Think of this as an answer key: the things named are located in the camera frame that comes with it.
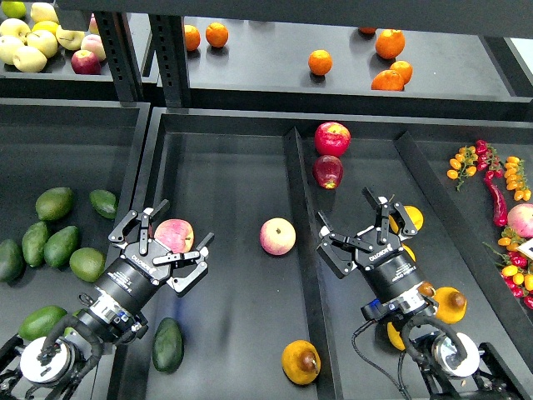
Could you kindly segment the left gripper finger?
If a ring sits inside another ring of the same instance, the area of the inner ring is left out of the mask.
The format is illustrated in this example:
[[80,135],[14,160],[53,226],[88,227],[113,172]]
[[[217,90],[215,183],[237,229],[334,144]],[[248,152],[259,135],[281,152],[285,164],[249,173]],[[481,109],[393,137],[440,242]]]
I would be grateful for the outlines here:
[[190,252],[170,252],[167,255],[153,258],[152,264],[154,266],[170,268],[166,284],[178,297],[184,297],[207,275],[208,246],[212,243],[214,237],[215,234],[209,232]]
[[135,210],[130,210],[108,235],[108,241],[117,248],[125,249],[127,246],[127,235],[136,226],[139,226],[138,250],[142,256],[147,255],[152,222],[169,207],[169,201],[163,199],[157,206],[147,207],[140,213]]

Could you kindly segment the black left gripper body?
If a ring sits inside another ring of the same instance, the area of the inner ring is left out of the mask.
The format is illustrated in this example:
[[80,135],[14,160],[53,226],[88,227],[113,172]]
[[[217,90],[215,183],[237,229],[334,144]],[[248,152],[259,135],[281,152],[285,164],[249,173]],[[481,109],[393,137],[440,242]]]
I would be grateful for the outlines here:
[[100,292],[109,295],[129,313],[139,313],[170,277],[169,265],[153,264],[154,258],[170,253],[167,246],[149,239],[146,255],[141,255],[139,248],[139,242],[127,245],[96,282]]

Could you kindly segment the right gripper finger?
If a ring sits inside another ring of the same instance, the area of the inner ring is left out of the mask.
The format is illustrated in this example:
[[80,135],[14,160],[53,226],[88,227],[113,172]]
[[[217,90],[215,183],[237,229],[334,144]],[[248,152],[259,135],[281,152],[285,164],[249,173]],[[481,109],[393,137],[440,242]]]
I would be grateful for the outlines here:
[[319,244],[316,250],[335,275],[343,279],[356,268],[353,266],[353,257],[356,250],[363,249],[363,241],[359,237],[335,232],[322,211],[316,213],[316,219],[320,224]]
[[390,227],[390,218],[397,225],[395,235],[400,241],[417,235],[418,228],[401,202],[392,198],[387,199],[383,196],[377,196],[369,187],[364,187],[361,193],[375,210],[375,229],[377,230],[378,244],[388,244],[390,242],[389,234],[393,233]]

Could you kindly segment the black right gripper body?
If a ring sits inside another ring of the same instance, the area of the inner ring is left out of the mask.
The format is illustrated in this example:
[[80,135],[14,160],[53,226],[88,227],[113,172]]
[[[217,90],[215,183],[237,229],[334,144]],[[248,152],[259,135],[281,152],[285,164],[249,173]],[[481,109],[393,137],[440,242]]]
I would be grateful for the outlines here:
[[378,242],[375,227],[359,232],[356,237],[371,245],[372,250],[356,249],[352,260],[381,303],[417,288],[424,281],[414,259],[403,250],[400,238],[390,233],[385,244]]

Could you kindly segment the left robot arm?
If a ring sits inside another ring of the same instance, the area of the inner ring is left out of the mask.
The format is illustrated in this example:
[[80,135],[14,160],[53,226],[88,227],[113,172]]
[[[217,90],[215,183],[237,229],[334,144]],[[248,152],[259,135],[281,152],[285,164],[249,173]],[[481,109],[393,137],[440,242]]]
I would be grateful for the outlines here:
[[31,342],[17,334],[1,349],[1,397],[11,399],[21,379],[31,399],[40,388],[49,399],[69,399],[100,362],[107,345],[129,344],[142,338],[148,321],[142,309],[156,291],[168,285],[180,297],[208,271],[208,233],[190,252],[172,250],[152,235],[152,222],[169,208],[167,200],[141,212],[131,210],[108,236],[119,248],[117,258],[97,280],[94,297],[80,295],[84,308],[68,314],[51,332]]

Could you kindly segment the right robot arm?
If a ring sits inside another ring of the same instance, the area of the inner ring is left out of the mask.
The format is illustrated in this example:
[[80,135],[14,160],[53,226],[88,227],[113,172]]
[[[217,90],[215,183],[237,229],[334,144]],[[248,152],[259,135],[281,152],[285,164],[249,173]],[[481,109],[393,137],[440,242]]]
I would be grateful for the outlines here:
[[460,292],[434,289],[407,252],[405,242],[418,229],[406,207],[369,188],[362,192],[375,222],[352,236],[337,232],[323,212],[316,214],[321,258],[339,278],[360,271],[375,295],[361,308],[365,322],[351,337],[376,324],[389,328],[401,350],[396,375],[384,375],[405,399],[411,396],[403,379],[406,357],[417,365],[430,399],[527,399],[496,349],[457,332],[453,318],[445,316],[446,311],[461,315],[466,301]]

